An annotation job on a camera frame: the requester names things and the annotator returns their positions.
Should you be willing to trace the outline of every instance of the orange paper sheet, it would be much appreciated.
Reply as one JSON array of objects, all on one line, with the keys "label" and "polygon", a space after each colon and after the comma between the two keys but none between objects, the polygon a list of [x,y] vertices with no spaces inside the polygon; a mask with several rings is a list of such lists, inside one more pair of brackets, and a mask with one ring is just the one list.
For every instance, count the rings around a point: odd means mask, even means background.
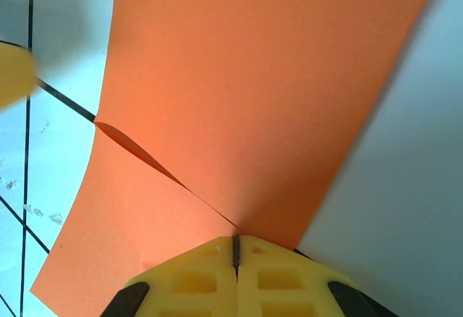
[{"label": "orange paper sheet", "polygon": [[114,0],[97,120],[293,248],[426,0]]},{"label": "orange paper sheet", "polygon": [[136,274],[234,232],[97,129],[79,195],[32,293],[60,317],[99,316]]}]

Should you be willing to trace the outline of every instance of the yellow plastic part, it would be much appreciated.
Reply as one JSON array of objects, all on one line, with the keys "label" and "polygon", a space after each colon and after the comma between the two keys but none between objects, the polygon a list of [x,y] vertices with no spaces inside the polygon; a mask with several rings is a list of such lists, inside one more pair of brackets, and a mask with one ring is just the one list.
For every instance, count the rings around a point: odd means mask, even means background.
[{"label": "yellow plastic part", "polygon": [[0,42],[0,109],[30,95],[37,77],[30,52]]},{"label": "yellow plastic part", "polygon": [[147,282],[136,317],[344,317],[329,281],[345,276],[290,250],[241,236],[238,281],[232,239],[220,237],[127,284]]},{"label": "yellow plastic part", "polygon": [[253,236],[241,236],[239,317],[344,317],[329,281],[344,275]]},{"label": "yellow plastic part", "polygon": [[219,237],[130,280],[150,285],[136,317],[236,316],[231,241]]}]

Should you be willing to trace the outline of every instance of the gray wall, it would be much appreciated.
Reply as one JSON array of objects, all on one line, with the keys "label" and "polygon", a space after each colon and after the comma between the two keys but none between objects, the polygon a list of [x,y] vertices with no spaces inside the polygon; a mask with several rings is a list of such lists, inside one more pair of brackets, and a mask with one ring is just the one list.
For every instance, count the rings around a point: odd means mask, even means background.
[{"label": "gray wall", "polygon": [[431,0],[299,249],[400,316],[463,316],[463,0]]}]

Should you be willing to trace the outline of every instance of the rectangular hole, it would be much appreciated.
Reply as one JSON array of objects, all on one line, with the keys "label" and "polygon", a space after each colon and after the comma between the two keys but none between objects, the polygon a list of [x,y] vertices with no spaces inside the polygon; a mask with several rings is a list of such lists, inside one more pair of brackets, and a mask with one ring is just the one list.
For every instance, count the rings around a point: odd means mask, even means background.
[{"label": "rectangular hole", "polygon": [[288,303],[263,301],[262,317],[319,317],[317,310],[309,303]]},{"label": "rectangular hole", "polygon": [[265,253],[268,253],[267,250],[264,250],[262,247],[259,247],[259,246],[254,246],[254,247],[252,247],[252,252],[253,252],[253,253],[257,253],[257,254],[265,254]]},{"label": "rectangular hole", "polygon": [[183,271],[174,277],[174,293],[215,293],[217,277],[215,272]]},{"label": "rectangular hole", "polygon": [[220,247],[215,246],[214,248],[208,248],[205,252],[204,255],[206,256],[216,256],[220,253]]},{"label": "rectangular hole", "polygon": [[297,268],[273,267],[258,272],[259,289],[302,290],[304,283]]},{"label": "rectangular hole", "polygon": [[160,317],[212,317],[210,310],[161,310]]}]

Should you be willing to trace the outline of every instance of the white wall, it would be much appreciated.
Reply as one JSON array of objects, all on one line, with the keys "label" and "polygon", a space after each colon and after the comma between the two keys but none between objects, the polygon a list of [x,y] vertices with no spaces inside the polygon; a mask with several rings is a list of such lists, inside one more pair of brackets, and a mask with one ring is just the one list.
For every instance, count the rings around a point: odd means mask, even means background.
[{"label": "white wall", "polygon": [[463,316],[463,0],[431,0],[299,249],[400,316]]},{"label": "white wall", "polygon": [[[96,114],[113,0],[34,0],[33,53],[38,74]],[[0,0],[0,39],[27,46],[29,0]],[[25,185],[25,99],[0,112],[0,195],[22,216]],[[94,125],[43,90],[30,99],[27,225],[51,247],[88,164]],[[17,187],[8,188],[9,182]],[[43,215],[33,212],[40,210]],[[27,235],[24,317],[55,316],[29,292],[46,252]],[[22,226],[0,204],[0,294],[20,315]],[[0,301],[0,316],[7,317]]]}]

